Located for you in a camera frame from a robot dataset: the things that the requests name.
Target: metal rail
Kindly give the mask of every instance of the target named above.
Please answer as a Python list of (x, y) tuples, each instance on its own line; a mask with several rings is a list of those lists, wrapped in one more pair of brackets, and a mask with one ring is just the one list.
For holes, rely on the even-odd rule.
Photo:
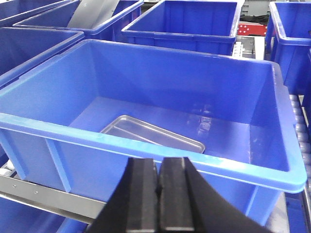
[(92, 223), (105, 202), (0, 175), (0, 197)]

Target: stainless steel tray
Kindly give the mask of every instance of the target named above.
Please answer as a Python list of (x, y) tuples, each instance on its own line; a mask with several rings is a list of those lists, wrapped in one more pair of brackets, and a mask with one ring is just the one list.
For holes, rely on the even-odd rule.
[(197, 153), (203, 153), (205, 150), (201, 142), (127, 115), (116, 118), (101, 133)]

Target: empty blue bin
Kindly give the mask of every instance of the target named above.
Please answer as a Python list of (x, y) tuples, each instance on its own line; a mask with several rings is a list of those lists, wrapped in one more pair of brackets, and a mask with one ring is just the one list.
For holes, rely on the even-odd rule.
[(68, 0), (11, 0), (0, 3), (0, 27), (10, 27), (23, 19), (65, 4)]
[(289, 92), (304, 95), (309, 78), (311, 3), (271, 2), (270, 11), (266, 35), (270, 60), (279, 63)]
[[(185, 156), (264, 224), (279, 194), (306, 181), (288, 90), (268, 61), (84, 40), (0, 90), (0, 112), (0, 142), (22, 179), (90, 198), (109, 199), (128, 157)], [(121, 115), (206, 149), (99, 133)]]
[(237, 2), (163, 0), (122, 33), (132, 44), (230, 55), (240, 12)]
[(83, 37), (83, 32), (0, 28), (0, 88)]
[(120, 0), (113, 16), (95, 28), (69, 28), (67, 25), (79, 4), (80, 1), (70, 2), (16, 23), (14, 26), (83, 31), (86, 39), (126, 42), (127, 38), (122, 36), (121, 29), (140, 16), (140, 6), (143, 5), (143, 0)]
[(0, 198), (1, 233), (82, 233), (86, 224)]

